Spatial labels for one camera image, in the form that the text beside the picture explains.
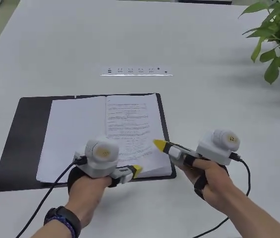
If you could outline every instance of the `yellow tip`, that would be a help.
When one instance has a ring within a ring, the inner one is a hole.
[[[153,140],[153,143],[161,152],[163,152],[167,142],[164,140]]]
[[[135,179],[141,173],[143,168],[141,166],[139,166],[139,165],[133,165],[133,167],[136,169],[136,172],[133,175],[133,178]]]

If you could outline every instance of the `document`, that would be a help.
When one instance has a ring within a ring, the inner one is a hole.
[[[36,179],[54,182],[75,151],[99,136],[118,143],[118,166],[140,165],[140,177],[171,174],[168,155],[153,144],[164,138],[156,94],[113,95],[53,101]]]

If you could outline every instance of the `power outlet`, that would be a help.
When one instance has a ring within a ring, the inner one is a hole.
[[[124,66],[103,67],[101,76],[173,76],[164,66]]]

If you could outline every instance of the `cable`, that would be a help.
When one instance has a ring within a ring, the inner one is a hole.
[[[52,186],[50,187],[50,189],[48,190],[48,192],[45,194],[45,196],[43,197],[42,201],[40,202],[40,204],[37,206],[36,210],[34,211],[33,215],[31,216],[31,218],[29,219],[29,221],[26,223],[26,225],[24,226],[24,228],[20,231],[20,233],[16,236],[16,238],[19,238],[24,232],[25,230],[29,227],[29,225],[31,224],[31,222],[33,221],[33,219],[35,218],[35,216],[37,215],[37,213],[39,212],[39,210],[41,209],[43,203],[45,202],[45,200],[47,199],[47,197],[49,196],[49,194],[51,193],[51,191],[53,190],[53,188],[57,185],[58,181],[64,176],[64,174],[73,166],[77,164],[76,161],[73,161],[70,165],[68,165],[68,167],[60,174],[60,176],[55,180],[55,182],[52,184]]]
[[[251,190],[251,173],[250,173],[250,169],[249,169],[248,165],[246,164],[246,162],[244,162],[244,160],[241,159],[240,157],[239,157],[238,159],[235,159],[235,160],[238,161],[238,162],[243,163],[244,166],[245,166],[245,168],[247,169],[247,172],[248,172],[248,190],[247,190],[246,195],[248,196],[249,193],[250,193],[250,190]],[[228,220],[229,220],[229,217],[225,218],[222,222],[220,222],[220,223],[219,223],[217,226],[215,226],[214,228],[212,228],[212,229],[210,229],[210,230],[208,230],[208,231],[206,231],[206,232],[204,232],[204,233],[201,233],[201,234],[199,234],[199,235],[197,235],[197,236],[195,236],[195,237],[193,237],[193,238],[199,238],[199,237],[202,237],[202,236],[204,236],[204,235],[206,235],[206,234],[208,234],[208,233],[210,233],[210,232],[213,232],[213,231],[217,230],[219,227],[221,227],[221,226],[222,226],[226,221],[228,221]]]

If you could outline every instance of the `white desk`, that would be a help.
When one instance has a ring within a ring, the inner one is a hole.
[[[280,221],[280,81],[263,81],[245,30],[265,14],[244,7],[183,3],[22,1],[0,37],[0,157],[20,97],[160,92],[169,136],[194,148],[207,130],[229,128],[252,172],[250,197]],[[100,77],[103,65],[167,65],[174,77]],[[241,164],[229,167],[246,190]],[[46,190],[0,193],[0,237],[14,237]],[[66,202],[55,189],[25,233]],[[173,180],[108,189],[86,238],[190,238],[224,215],[197,197],[178,172]],[[237,237],[229,222],[207,237]]]

